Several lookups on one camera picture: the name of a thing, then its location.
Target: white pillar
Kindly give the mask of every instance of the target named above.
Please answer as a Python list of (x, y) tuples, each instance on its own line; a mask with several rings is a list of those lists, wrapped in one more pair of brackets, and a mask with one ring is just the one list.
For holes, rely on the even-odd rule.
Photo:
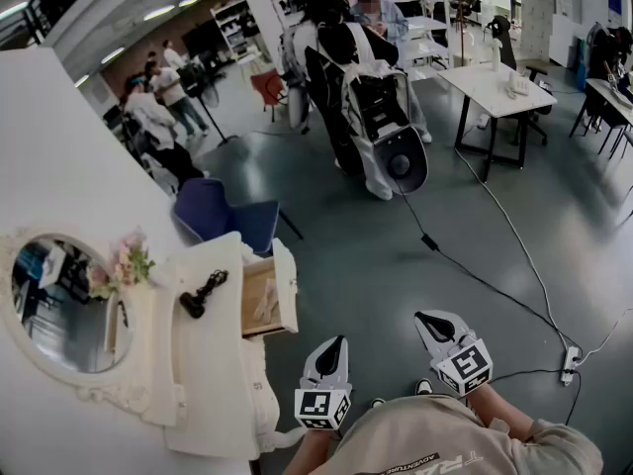
[(279, 37), (283, 33), (283, 28), (279, 22), (279, 17), (275, 12), (271, 0), (246, 0), (250, 12), (255, 18), (257, 28), (261, 33), (273, 63), (279, 72), (282, 72), (281, 58), (279, 57)]

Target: round mirror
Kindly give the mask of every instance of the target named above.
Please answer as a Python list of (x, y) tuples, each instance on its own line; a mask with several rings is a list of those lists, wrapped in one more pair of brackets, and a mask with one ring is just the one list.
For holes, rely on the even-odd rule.
[(12, 294), (18, 320), (46, 357), (79, 373), (100, 373), (128, 351), (126, 307), (98, 261), (58, 237), (18, 252)]

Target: white robot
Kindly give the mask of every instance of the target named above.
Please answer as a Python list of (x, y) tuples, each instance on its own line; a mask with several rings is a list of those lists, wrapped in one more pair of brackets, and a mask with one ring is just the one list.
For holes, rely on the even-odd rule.
[(431, 369), (460, 396), (493, 378), (493, 360), (484, 341), (459, 316), (428, 310), (417, 312), (414, 321), (432, 357)]
[(351, 405), (347, 340), (329, 339), (310, 354), (295, 390), (295, 417), (308, 429), (337, 430)]

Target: white vanity table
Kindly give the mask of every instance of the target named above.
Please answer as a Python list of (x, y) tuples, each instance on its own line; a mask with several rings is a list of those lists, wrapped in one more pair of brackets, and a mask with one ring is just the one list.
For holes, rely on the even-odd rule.
[[(91, 244), (68, 229), (27, 229), (0, 239), (2, 317), (39, 369), (75, 387), (82, 399), (110, 401), (164, 427), (166, 446), (172, 450), (254, 460), (303, 435), (301, 428), (288, 434), (275, 431), (279, 404), (265, 374), (264, 336), (298, 329), (297, 269), (292, 254), (277, 239), (274, 256), (266, 259), (254, 255), (239, 233), (170, 255), (150, 270), (148, 283), (120, 291), (129, 321), (126, 353), (113, 358), (108, 369), (81, 373), (45, 355), (16, 316), (12, 272), (18, 254), (38, 238), (65, 239), (104, 266), (108, 258), (93, 249), (103, 245)], [(193, 319), (179, 297), (195, 293), (217, 269), (228, 271), (227, 280), (207, 298), (206, 313)], [(269, 323), (256, 322), (258, 297), (270, 280), (276, 285), (278, 304)], [(121, 319), (110, 317), (114, 320), (107, 322), (121, 329)], [(106, 333), (112, 328), (106, 326)], [(243, 331), (251, 336), (243, 337)]]

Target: vanity drawer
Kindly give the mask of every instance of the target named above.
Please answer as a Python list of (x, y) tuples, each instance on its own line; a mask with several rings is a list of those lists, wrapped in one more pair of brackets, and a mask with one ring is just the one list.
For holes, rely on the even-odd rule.
[[(278, 304), (265, 322), (255, 312), (266, 294), (268, 280), (274, 280)], [(244, 266), (241, 297), (241, 331), (244, 336), (290, 331), (297, 327), (297, 266), (295, 258), (278, 239), (273, 239), (273, 256)]]

